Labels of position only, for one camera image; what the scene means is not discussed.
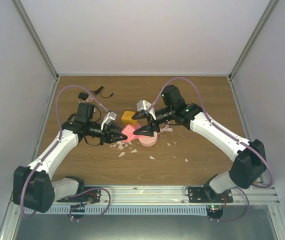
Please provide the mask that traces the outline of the round pink power strip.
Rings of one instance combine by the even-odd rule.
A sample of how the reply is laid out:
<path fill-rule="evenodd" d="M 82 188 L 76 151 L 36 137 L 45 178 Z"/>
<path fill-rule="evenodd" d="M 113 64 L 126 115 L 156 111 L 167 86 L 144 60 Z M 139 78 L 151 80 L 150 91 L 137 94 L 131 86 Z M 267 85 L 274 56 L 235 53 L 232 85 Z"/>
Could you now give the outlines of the round pink power strip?
<path fill-rule="evenodd" d="M 168 125 L 166 124 L 165 127 L 163 128 L 160 128 L 160 133 L 163 133 L 163 132 L 172 132 L 173 129 Z M 154 132 L 153 133 L 153 136 L 140 136 L 138 138 L 138 141 L 139 143 L 144 146 L 144 147 L 152 147 L 154 146 L 157 141 L 158 141 L 158 132 Z"/>

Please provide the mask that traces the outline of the black power adapter with cable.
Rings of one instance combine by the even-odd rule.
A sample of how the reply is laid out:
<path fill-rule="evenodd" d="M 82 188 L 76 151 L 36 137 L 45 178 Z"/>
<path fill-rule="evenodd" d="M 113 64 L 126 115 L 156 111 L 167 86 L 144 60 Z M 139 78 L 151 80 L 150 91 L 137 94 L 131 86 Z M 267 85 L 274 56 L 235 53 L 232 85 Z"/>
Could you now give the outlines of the black power adapter with cable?
<path fill-rule="evenodd" d="M 102 91 L 103 91 L 103 89 L 104 89 L 105 87 L 104 86 L 100 86 L 98 89 L 96 89 L 96 90 L 91 90 L 90 91 L 90 93 L 92 93 L 94 96 L 98 96 L 98 95 L 100 95 L 102 98 L 104 98 L 104 99 L 107 99 L 107 98 L 111 98 L 113 95 L 114 95 L 114 93 L 111 93 L 110 95 L 106 95 L 106 96 L 104 96 L 103 94 L 102 94 Z M 80 99 L 80 100 L 87 100 L 88 98 L 90 98 L 90 99 L 92 99 L 93 97 L 90 97 L 90 95 L 87 93 L 87 92 L 85 92 L 85 91 L 82 91 L 82 92 L 80 92 L 79 94 L 78 94 L 78 98 Z"/>

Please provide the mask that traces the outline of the pink plug adapter block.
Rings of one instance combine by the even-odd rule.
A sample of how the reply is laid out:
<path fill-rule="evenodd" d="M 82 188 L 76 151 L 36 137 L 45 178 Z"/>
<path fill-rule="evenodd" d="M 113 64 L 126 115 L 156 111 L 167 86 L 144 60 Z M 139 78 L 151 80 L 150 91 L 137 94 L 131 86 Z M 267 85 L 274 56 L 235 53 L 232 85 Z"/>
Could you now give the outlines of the pink plug adapter block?
<path fill-rule="evenodd" d="M 137 136 L 134 134 L 134 131 L 135 131 L 135 127 L 128 124 L 126 125 L 123 130 L 121 131 L 122 134 L 126 135 L 127 136 L 127 139 L 126 140 L 123 140 L 124 142 L 130 142 L 132 140 L 134 140 Z"/>

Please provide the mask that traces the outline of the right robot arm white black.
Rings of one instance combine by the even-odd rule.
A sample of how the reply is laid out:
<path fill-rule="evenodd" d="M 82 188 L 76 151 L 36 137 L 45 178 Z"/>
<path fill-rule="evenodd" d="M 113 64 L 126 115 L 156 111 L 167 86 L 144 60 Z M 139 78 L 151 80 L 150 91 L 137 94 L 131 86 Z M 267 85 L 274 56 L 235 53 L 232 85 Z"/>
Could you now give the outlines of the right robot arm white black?
<path fill-rule="evenodd" d="M 174 121 L 178 126 L 201 135 L 218 147 L 232 161 L 231 169 L 210 178 L 203 186 L 204 198 L 211 203 L 227 190 L 249 188 L 267 170 L 264 144 L 250 141 L 228 130 L 211 118 L 195 103 L 187 104 L 179 89 L 167 85 L 161 92 L 164 108 L 155 110 L 146 100 L 139 101 L 134 120 L 146 119 L 147 124 L 134 131 L 135 135 L 151 137 L 160 132 L 160 125 Z"/>

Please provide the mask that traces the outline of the pink triangular power socket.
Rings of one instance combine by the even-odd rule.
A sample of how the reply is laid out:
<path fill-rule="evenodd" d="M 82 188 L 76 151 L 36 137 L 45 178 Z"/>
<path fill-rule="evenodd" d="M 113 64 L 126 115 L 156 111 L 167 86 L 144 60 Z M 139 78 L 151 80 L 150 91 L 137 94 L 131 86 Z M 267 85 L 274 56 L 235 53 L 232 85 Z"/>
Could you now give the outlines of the pink triangular power socket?
<path fill-rule="evenodd" d="M 126 125 L 121 132 L 127 136 L 127 139 L 121 140 L 121 143 L 131 142 L 135 139 L 143 137 L 143 135 L 135 135 L 134 134 L 134 131 L 139 129 L 140 127 L 141 127 L 141 125 L 139 123 L 136 123 L 135 125 L 131 125 L 131 124 Z"/>

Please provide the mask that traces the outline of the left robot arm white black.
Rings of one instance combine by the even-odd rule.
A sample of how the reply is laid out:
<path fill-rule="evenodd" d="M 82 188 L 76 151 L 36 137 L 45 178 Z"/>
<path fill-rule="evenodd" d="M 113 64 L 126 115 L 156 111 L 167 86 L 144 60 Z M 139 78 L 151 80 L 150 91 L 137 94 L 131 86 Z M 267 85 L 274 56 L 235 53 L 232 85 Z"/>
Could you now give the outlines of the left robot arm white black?
<path fill-rule="evenodd" d="M 126 140 L 122 128 L 116 124 L 117 115 L 109 111 L 102 123 L 93 120 L 95 105 L 80 103 L 77 112 L 60 126 L 59 132 L 44 152 L 28 166 L 18 166 L 13 174 L 12 201 L 23 214 L 28 208 L 36 212 L 47 212 L 52 204 L 71 198 L 80 202 L 85 198 L 84 180 L 67 176 L 52 181 L 58 166 L 81 141 L 87 137 L 98 138 L 99 144 L 112 144 Z"/>

